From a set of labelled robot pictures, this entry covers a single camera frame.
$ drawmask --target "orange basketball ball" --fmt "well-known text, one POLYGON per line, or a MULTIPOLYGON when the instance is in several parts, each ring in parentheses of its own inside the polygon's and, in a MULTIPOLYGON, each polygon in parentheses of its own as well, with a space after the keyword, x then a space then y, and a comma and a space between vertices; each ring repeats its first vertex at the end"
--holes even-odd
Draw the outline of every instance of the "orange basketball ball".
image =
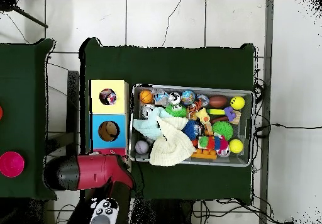
POLYGON ((143 90, 140 92, 140 101, 145 104, 150 104, 153 101, 153 94, 149 90, 143 90))

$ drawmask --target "dark green table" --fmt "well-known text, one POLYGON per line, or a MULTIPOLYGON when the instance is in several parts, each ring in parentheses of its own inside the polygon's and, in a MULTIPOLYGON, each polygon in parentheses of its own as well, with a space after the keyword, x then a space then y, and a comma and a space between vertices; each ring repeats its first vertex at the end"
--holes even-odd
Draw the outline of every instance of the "dark green table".
POLYGON ((55 199, 43 183, 46 138, 45 63, 53 40, 33 45, 0 44, 0 155, 15 151, 25 169, 15 178, 0 173, 0 197, 55 199))
MULTIPOLYGON (((139 48, 103 47, 95 38, 80 48, 80 133, 81 150, 89 150, 88 80, 123 79, 137 83, 187 87, 253 90, 254 47, 241 48, 139 48)), ((158 167, 140 163, 147 199, 251 200, 251 166, 220 167, 184 165, 158 167)), ((132 174, 140 188, 138 164, 132 174)))

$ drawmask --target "pink toy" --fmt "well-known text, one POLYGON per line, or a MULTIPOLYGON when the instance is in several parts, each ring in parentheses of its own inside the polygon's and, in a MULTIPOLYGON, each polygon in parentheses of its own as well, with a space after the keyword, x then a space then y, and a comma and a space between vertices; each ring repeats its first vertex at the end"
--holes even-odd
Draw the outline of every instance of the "pink toy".
POLYGON ((25 167, 25 161, 16 152, 6 152, 0 157, 0 172, 9 178, 20 175, 25 167))

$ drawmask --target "green spiky ball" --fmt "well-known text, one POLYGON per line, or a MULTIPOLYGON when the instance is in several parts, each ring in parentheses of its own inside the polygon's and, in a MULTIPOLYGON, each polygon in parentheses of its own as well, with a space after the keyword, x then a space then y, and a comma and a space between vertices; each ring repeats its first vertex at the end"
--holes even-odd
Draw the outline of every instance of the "green spiky ball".
POLYGON ((233 127, 229 122, 217 121, 213 124, 213 132, 221 134, 229 141, 233 136, 233 127))

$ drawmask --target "orange toy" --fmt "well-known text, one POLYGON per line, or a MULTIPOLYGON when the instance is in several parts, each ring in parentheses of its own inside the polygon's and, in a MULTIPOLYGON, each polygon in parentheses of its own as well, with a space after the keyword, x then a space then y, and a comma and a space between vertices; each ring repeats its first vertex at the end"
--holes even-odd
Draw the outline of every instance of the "orange toy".
POLYGON ((149 90, 143 90, 140 92, 140 101, 145 104, 150 104, 153 101, 153 94, 149 90))
POLYGON ((217 159, 217 153, 215 150, 208 149, 197 149, 197 152, 193 153, 191 157, 196 157, 198 159, 217 159))

